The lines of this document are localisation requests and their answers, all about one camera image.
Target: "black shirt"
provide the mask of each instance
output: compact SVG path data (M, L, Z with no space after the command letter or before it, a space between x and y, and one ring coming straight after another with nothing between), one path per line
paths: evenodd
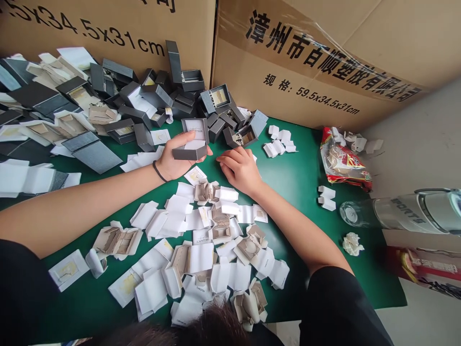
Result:
M23 245L0 239L0 345L29 345L42 311L59 294L39 258ZM393 345L359 282L337 267L316 271L307 288L300 345ZM254 345L280 345L261 324Z

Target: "water bottle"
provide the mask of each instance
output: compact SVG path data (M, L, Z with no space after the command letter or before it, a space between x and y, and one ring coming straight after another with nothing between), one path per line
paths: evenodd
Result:
M354 227L461 235L461 190L420 189L396 198L348 201L340 214Z

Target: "green tabletop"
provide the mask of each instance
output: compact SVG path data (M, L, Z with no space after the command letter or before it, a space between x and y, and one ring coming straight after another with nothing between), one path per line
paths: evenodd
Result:
M286 153L269 159L262 149L262 145L270 141L267 130L265 130L261 134L259 141L250 147L258 157L257 166L263 180L315 222L341 250L342 238L348 232L356 232L361 238L360 243L365 247L365 251L361 252L359 257L352 257L345 252L344 255L373 307L379 309L405 306L405 295L397 277L388 273L382 265L382 254L386 245L382 231L378 229L353 228L341 219L338 210L331 212L317 204L317 187L328 184L319 156L321 132L270 118L268 125L272 124L277 125L280 129L291 131L291 139L299 152ZM167 128L172 137L182 131L181 123L178 121L174 121L170 125L164 125L162 128ZM135 142L119 145L108 137L102 138L102 141L124 162L126 162L128 154L135 154L140 151ZM208 157L205 162L199 164L199 167L208 176L209 181L216 180L220 185L230 186L221 172L219 164L215 161L217 156L224 150L229 149L224 142L224 138L221 136L217 143L210 146L214 152L213 157ZM120 167L115 167L105 174L99 175L77 159L63 156L53 158L52 163L54 168L62 172L82 172L81 183L122 173ZM120 221L124 227L130 227L129 219L134 215L141 203L153 200L163 206L166 199L176 193L178 182L187 183L182 177L149 192L103 220L68 246L43 259L44 264L47 268L51 268L76 249L80 249L85 257L102 227L109 226L111 220ZM336 190L335 201L337 206L347 200L369 198L367 194L356 186L335 184L333 188ZM6 204L11 205L18 201L19 199L4 199L2 207L4 208ZM254 201L240 193L237 203L251 205ZM269 247L274 250L275 258L286 261L290 268L290 274L283 290L272 288L269 279L262 281L268 301L268 306L266 307L268 312L267 322L299 320L303 312L301 303L305 297L306 280L309 277L309 272L270 218L269 223L258 222L258 225L266 233L266 239ZM174 247L182 244L185 239L192 240L191 231L186 232L183 238L169 238L168 241ZM113 256L109 256L109 267L102 276L95 279L90 272L87 272L72 286L60 293L58 300L44 312L36 343L68 341L92 336L96 333L137 321L134 300L122 309L108 291L108 287L156 243L156 240L148 242L144 235L135 255L128 256L124 261L118 261ZM252 277L255 274L255 269L252 268ZM162 307L156 314L151 316L151 321L164 325L171 323L170 308L173 299L168 297L168 301L168 305Z

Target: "snack bag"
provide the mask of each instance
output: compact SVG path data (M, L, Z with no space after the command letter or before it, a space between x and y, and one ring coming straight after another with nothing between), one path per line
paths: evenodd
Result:
M323 129L320 156L330 183L348 183L371 191L371 174L352 150L335 143L329 127Z

